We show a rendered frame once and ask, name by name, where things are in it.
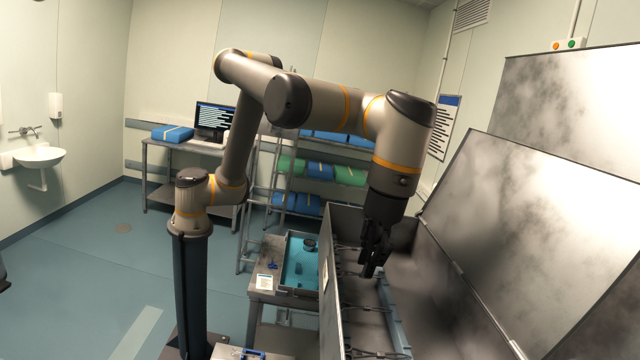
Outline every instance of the blue floor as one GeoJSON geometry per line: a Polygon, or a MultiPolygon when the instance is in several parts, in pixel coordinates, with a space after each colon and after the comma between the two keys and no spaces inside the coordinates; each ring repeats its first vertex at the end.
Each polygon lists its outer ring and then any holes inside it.
{"type": "MultiPolygon", "coordinates": [[[[0,294],[0,359],[109,359],[145,306],[163,312],[135,359],[157,359],[175,327],[172,211],[150,201],[143,214],[141,186],[122,182],[3,250],[13,285],[0,294]],[[132,230],[117,233],[119,224],[132,230]]],[[[263,219],[253,210],[251,239],[262,239],[263,219]]],[[[269,216],[268,233],[278,220],[269,216]]],[[[238,233],[229,219],[213,221],[207,327],[243,346],[253,265],[236,275],[238,233]]],[[[288,228],[317,234],[320,222],[289,216],[288,228]]],[[[250,245],[250,257],[258,250],[250,245]]]]}

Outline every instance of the floor marking stripe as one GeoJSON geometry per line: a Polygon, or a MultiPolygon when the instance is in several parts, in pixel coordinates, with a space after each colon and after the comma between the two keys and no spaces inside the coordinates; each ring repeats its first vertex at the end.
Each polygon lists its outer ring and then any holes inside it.
{"type": "Polygon", "coordinates": [[[142,344],[156,326],[156,322],[160,318],[163,310],[153,306],[145,306],[136,321],[133,322],[127,334],[120,341],[113,354],[109,356],[109,360],[133,360],[142,344]]]}

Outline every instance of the keyboard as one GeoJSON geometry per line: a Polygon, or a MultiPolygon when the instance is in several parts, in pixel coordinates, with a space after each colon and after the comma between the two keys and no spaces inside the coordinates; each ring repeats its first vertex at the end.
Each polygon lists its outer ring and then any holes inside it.
{"type": "Polygon", "coordinates": [[[226,145],[222,145],[221,143],[206,142],[203,140],[196,140],[196,139],[190,139],[187,141],[187,143],[190,143],[192,145],[202,146],[202,147],[210,147],[212,149],[219,149],[219,150],[224,149],[226,146],[226,145]]]}

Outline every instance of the floor drain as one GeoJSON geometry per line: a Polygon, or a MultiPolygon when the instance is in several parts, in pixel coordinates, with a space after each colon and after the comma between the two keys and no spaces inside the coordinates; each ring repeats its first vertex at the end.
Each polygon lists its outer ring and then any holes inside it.
{"type": "Polygon", "coordinates": [[[128,233],[131,230],[131,225],[120,224],[116,226],[116,231],[119,233],[128,233]]]}

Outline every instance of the monitor screen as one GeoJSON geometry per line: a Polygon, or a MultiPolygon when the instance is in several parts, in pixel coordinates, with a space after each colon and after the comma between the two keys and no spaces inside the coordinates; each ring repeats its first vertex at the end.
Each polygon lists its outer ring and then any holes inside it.
{"type": "Polygon", "coordinates": [[[233,106],[196,102],[195,128],[209,131],[229,130],[236,108],[233,106]]]}

